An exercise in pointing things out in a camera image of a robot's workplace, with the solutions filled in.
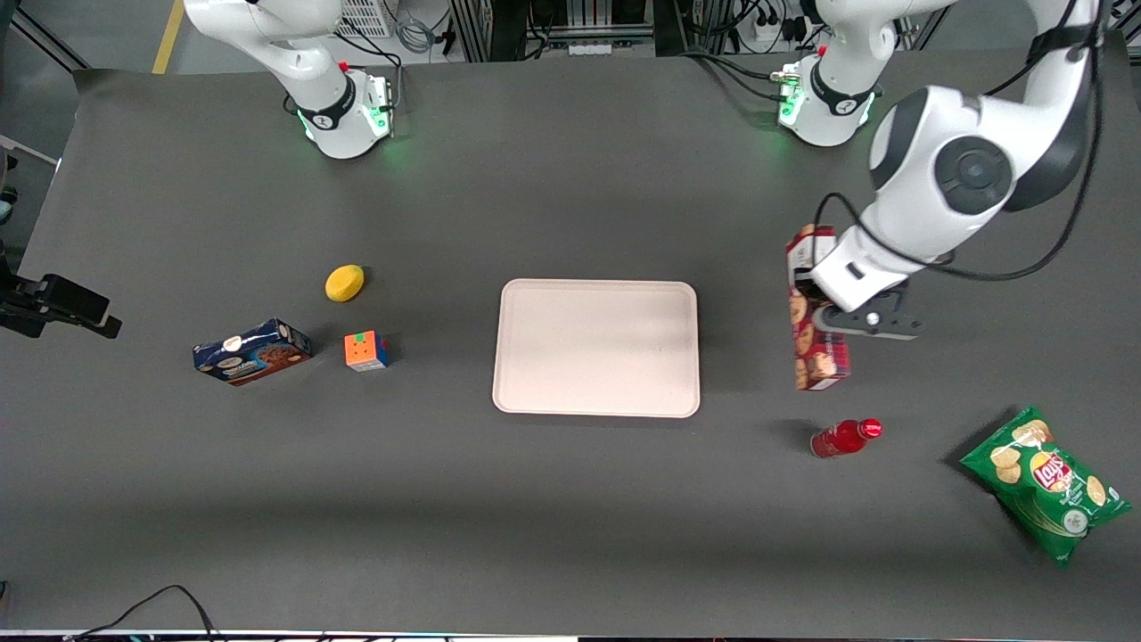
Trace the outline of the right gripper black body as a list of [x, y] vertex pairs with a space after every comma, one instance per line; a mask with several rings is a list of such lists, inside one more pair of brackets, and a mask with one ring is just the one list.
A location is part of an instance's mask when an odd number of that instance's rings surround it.
[[19, 276], [1, 276], [1, 326], [21, 336], [37, 340], [44, 332], [41, 304], [29, 287], [37, 282]]

